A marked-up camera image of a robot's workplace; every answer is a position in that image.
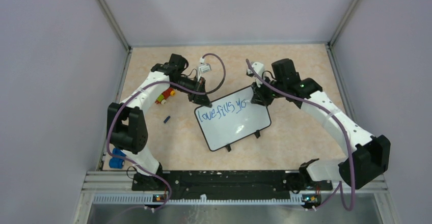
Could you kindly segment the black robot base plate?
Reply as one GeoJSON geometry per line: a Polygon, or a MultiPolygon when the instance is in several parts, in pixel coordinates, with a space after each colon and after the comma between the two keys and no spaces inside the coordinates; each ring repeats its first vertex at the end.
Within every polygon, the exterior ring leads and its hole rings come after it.
{"type": "Polygon", "coordinates": [[[155,176],[136,173],[133,176],[133,191],[168,191],[172,194],[181,192],[215,193],[220,196],[230,190],[258,192],[293,192],[332,190],[331,182],[326,180],[313,182],[297,170],[263,170],[263,171],[163,171],[155,176]]]}

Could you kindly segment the black framed whiteboard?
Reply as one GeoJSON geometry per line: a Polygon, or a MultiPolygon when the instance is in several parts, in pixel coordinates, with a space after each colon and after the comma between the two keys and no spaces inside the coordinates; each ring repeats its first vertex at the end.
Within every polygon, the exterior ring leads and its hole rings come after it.
{"type": "Polygon", "coordinates": [[[272,124],[267,107],[242,103],[251,100],[253,91],[245,87],[212,101],[212,108],[199,106],[195,117],[210,151],[230,148],[247,136],[260,137],[260,131],[272,124]]]}

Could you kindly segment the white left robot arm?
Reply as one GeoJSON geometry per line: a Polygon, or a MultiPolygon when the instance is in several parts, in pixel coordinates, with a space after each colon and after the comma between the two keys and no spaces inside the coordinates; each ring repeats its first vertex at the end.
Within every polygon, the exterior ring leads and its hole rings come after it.
{"type": "Polygon", "coordinates": [[[186,58],[172,54],[164,64],[155,64],[144,82],[120,103],[111,103],[107,108],[106,145],[121,150],[121,158],[132,163],[140,174],[145,175],[144,184],[151,190],[163,185],[163,176],[157,171],[161,165],[147,147],[149,138],[146,112],[155,104],[157,98],[169,88],[184,92],[188,100],[196,105],[211,107],[212,104],[205,89],[202,73],[211,70],[200,58],[197,74],[189,78],[183,74],[188,67],[186,58]]]}

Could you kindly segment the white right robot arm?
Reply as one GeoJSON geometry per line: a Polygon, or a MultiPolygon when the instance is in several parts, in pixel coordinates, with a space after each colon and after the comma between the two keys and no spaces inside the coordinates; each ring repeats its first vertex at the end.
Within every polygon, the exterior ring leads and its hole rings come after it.
{"type": "Polygon", "coordinates": [[[391,143],[361,128],[328,97],[314,79],[301,79],[293,60],[272,63],[273,73],[265,76],[260,62],[246,61],[247,76],[255,78],[252,104],[270,106],[284,98],[309,114],[344,151],[342,159],[312,159],[300,166],[299,184],[313,189],[319,181],[342,181],[358,190],[388,170],[391,143]]]}

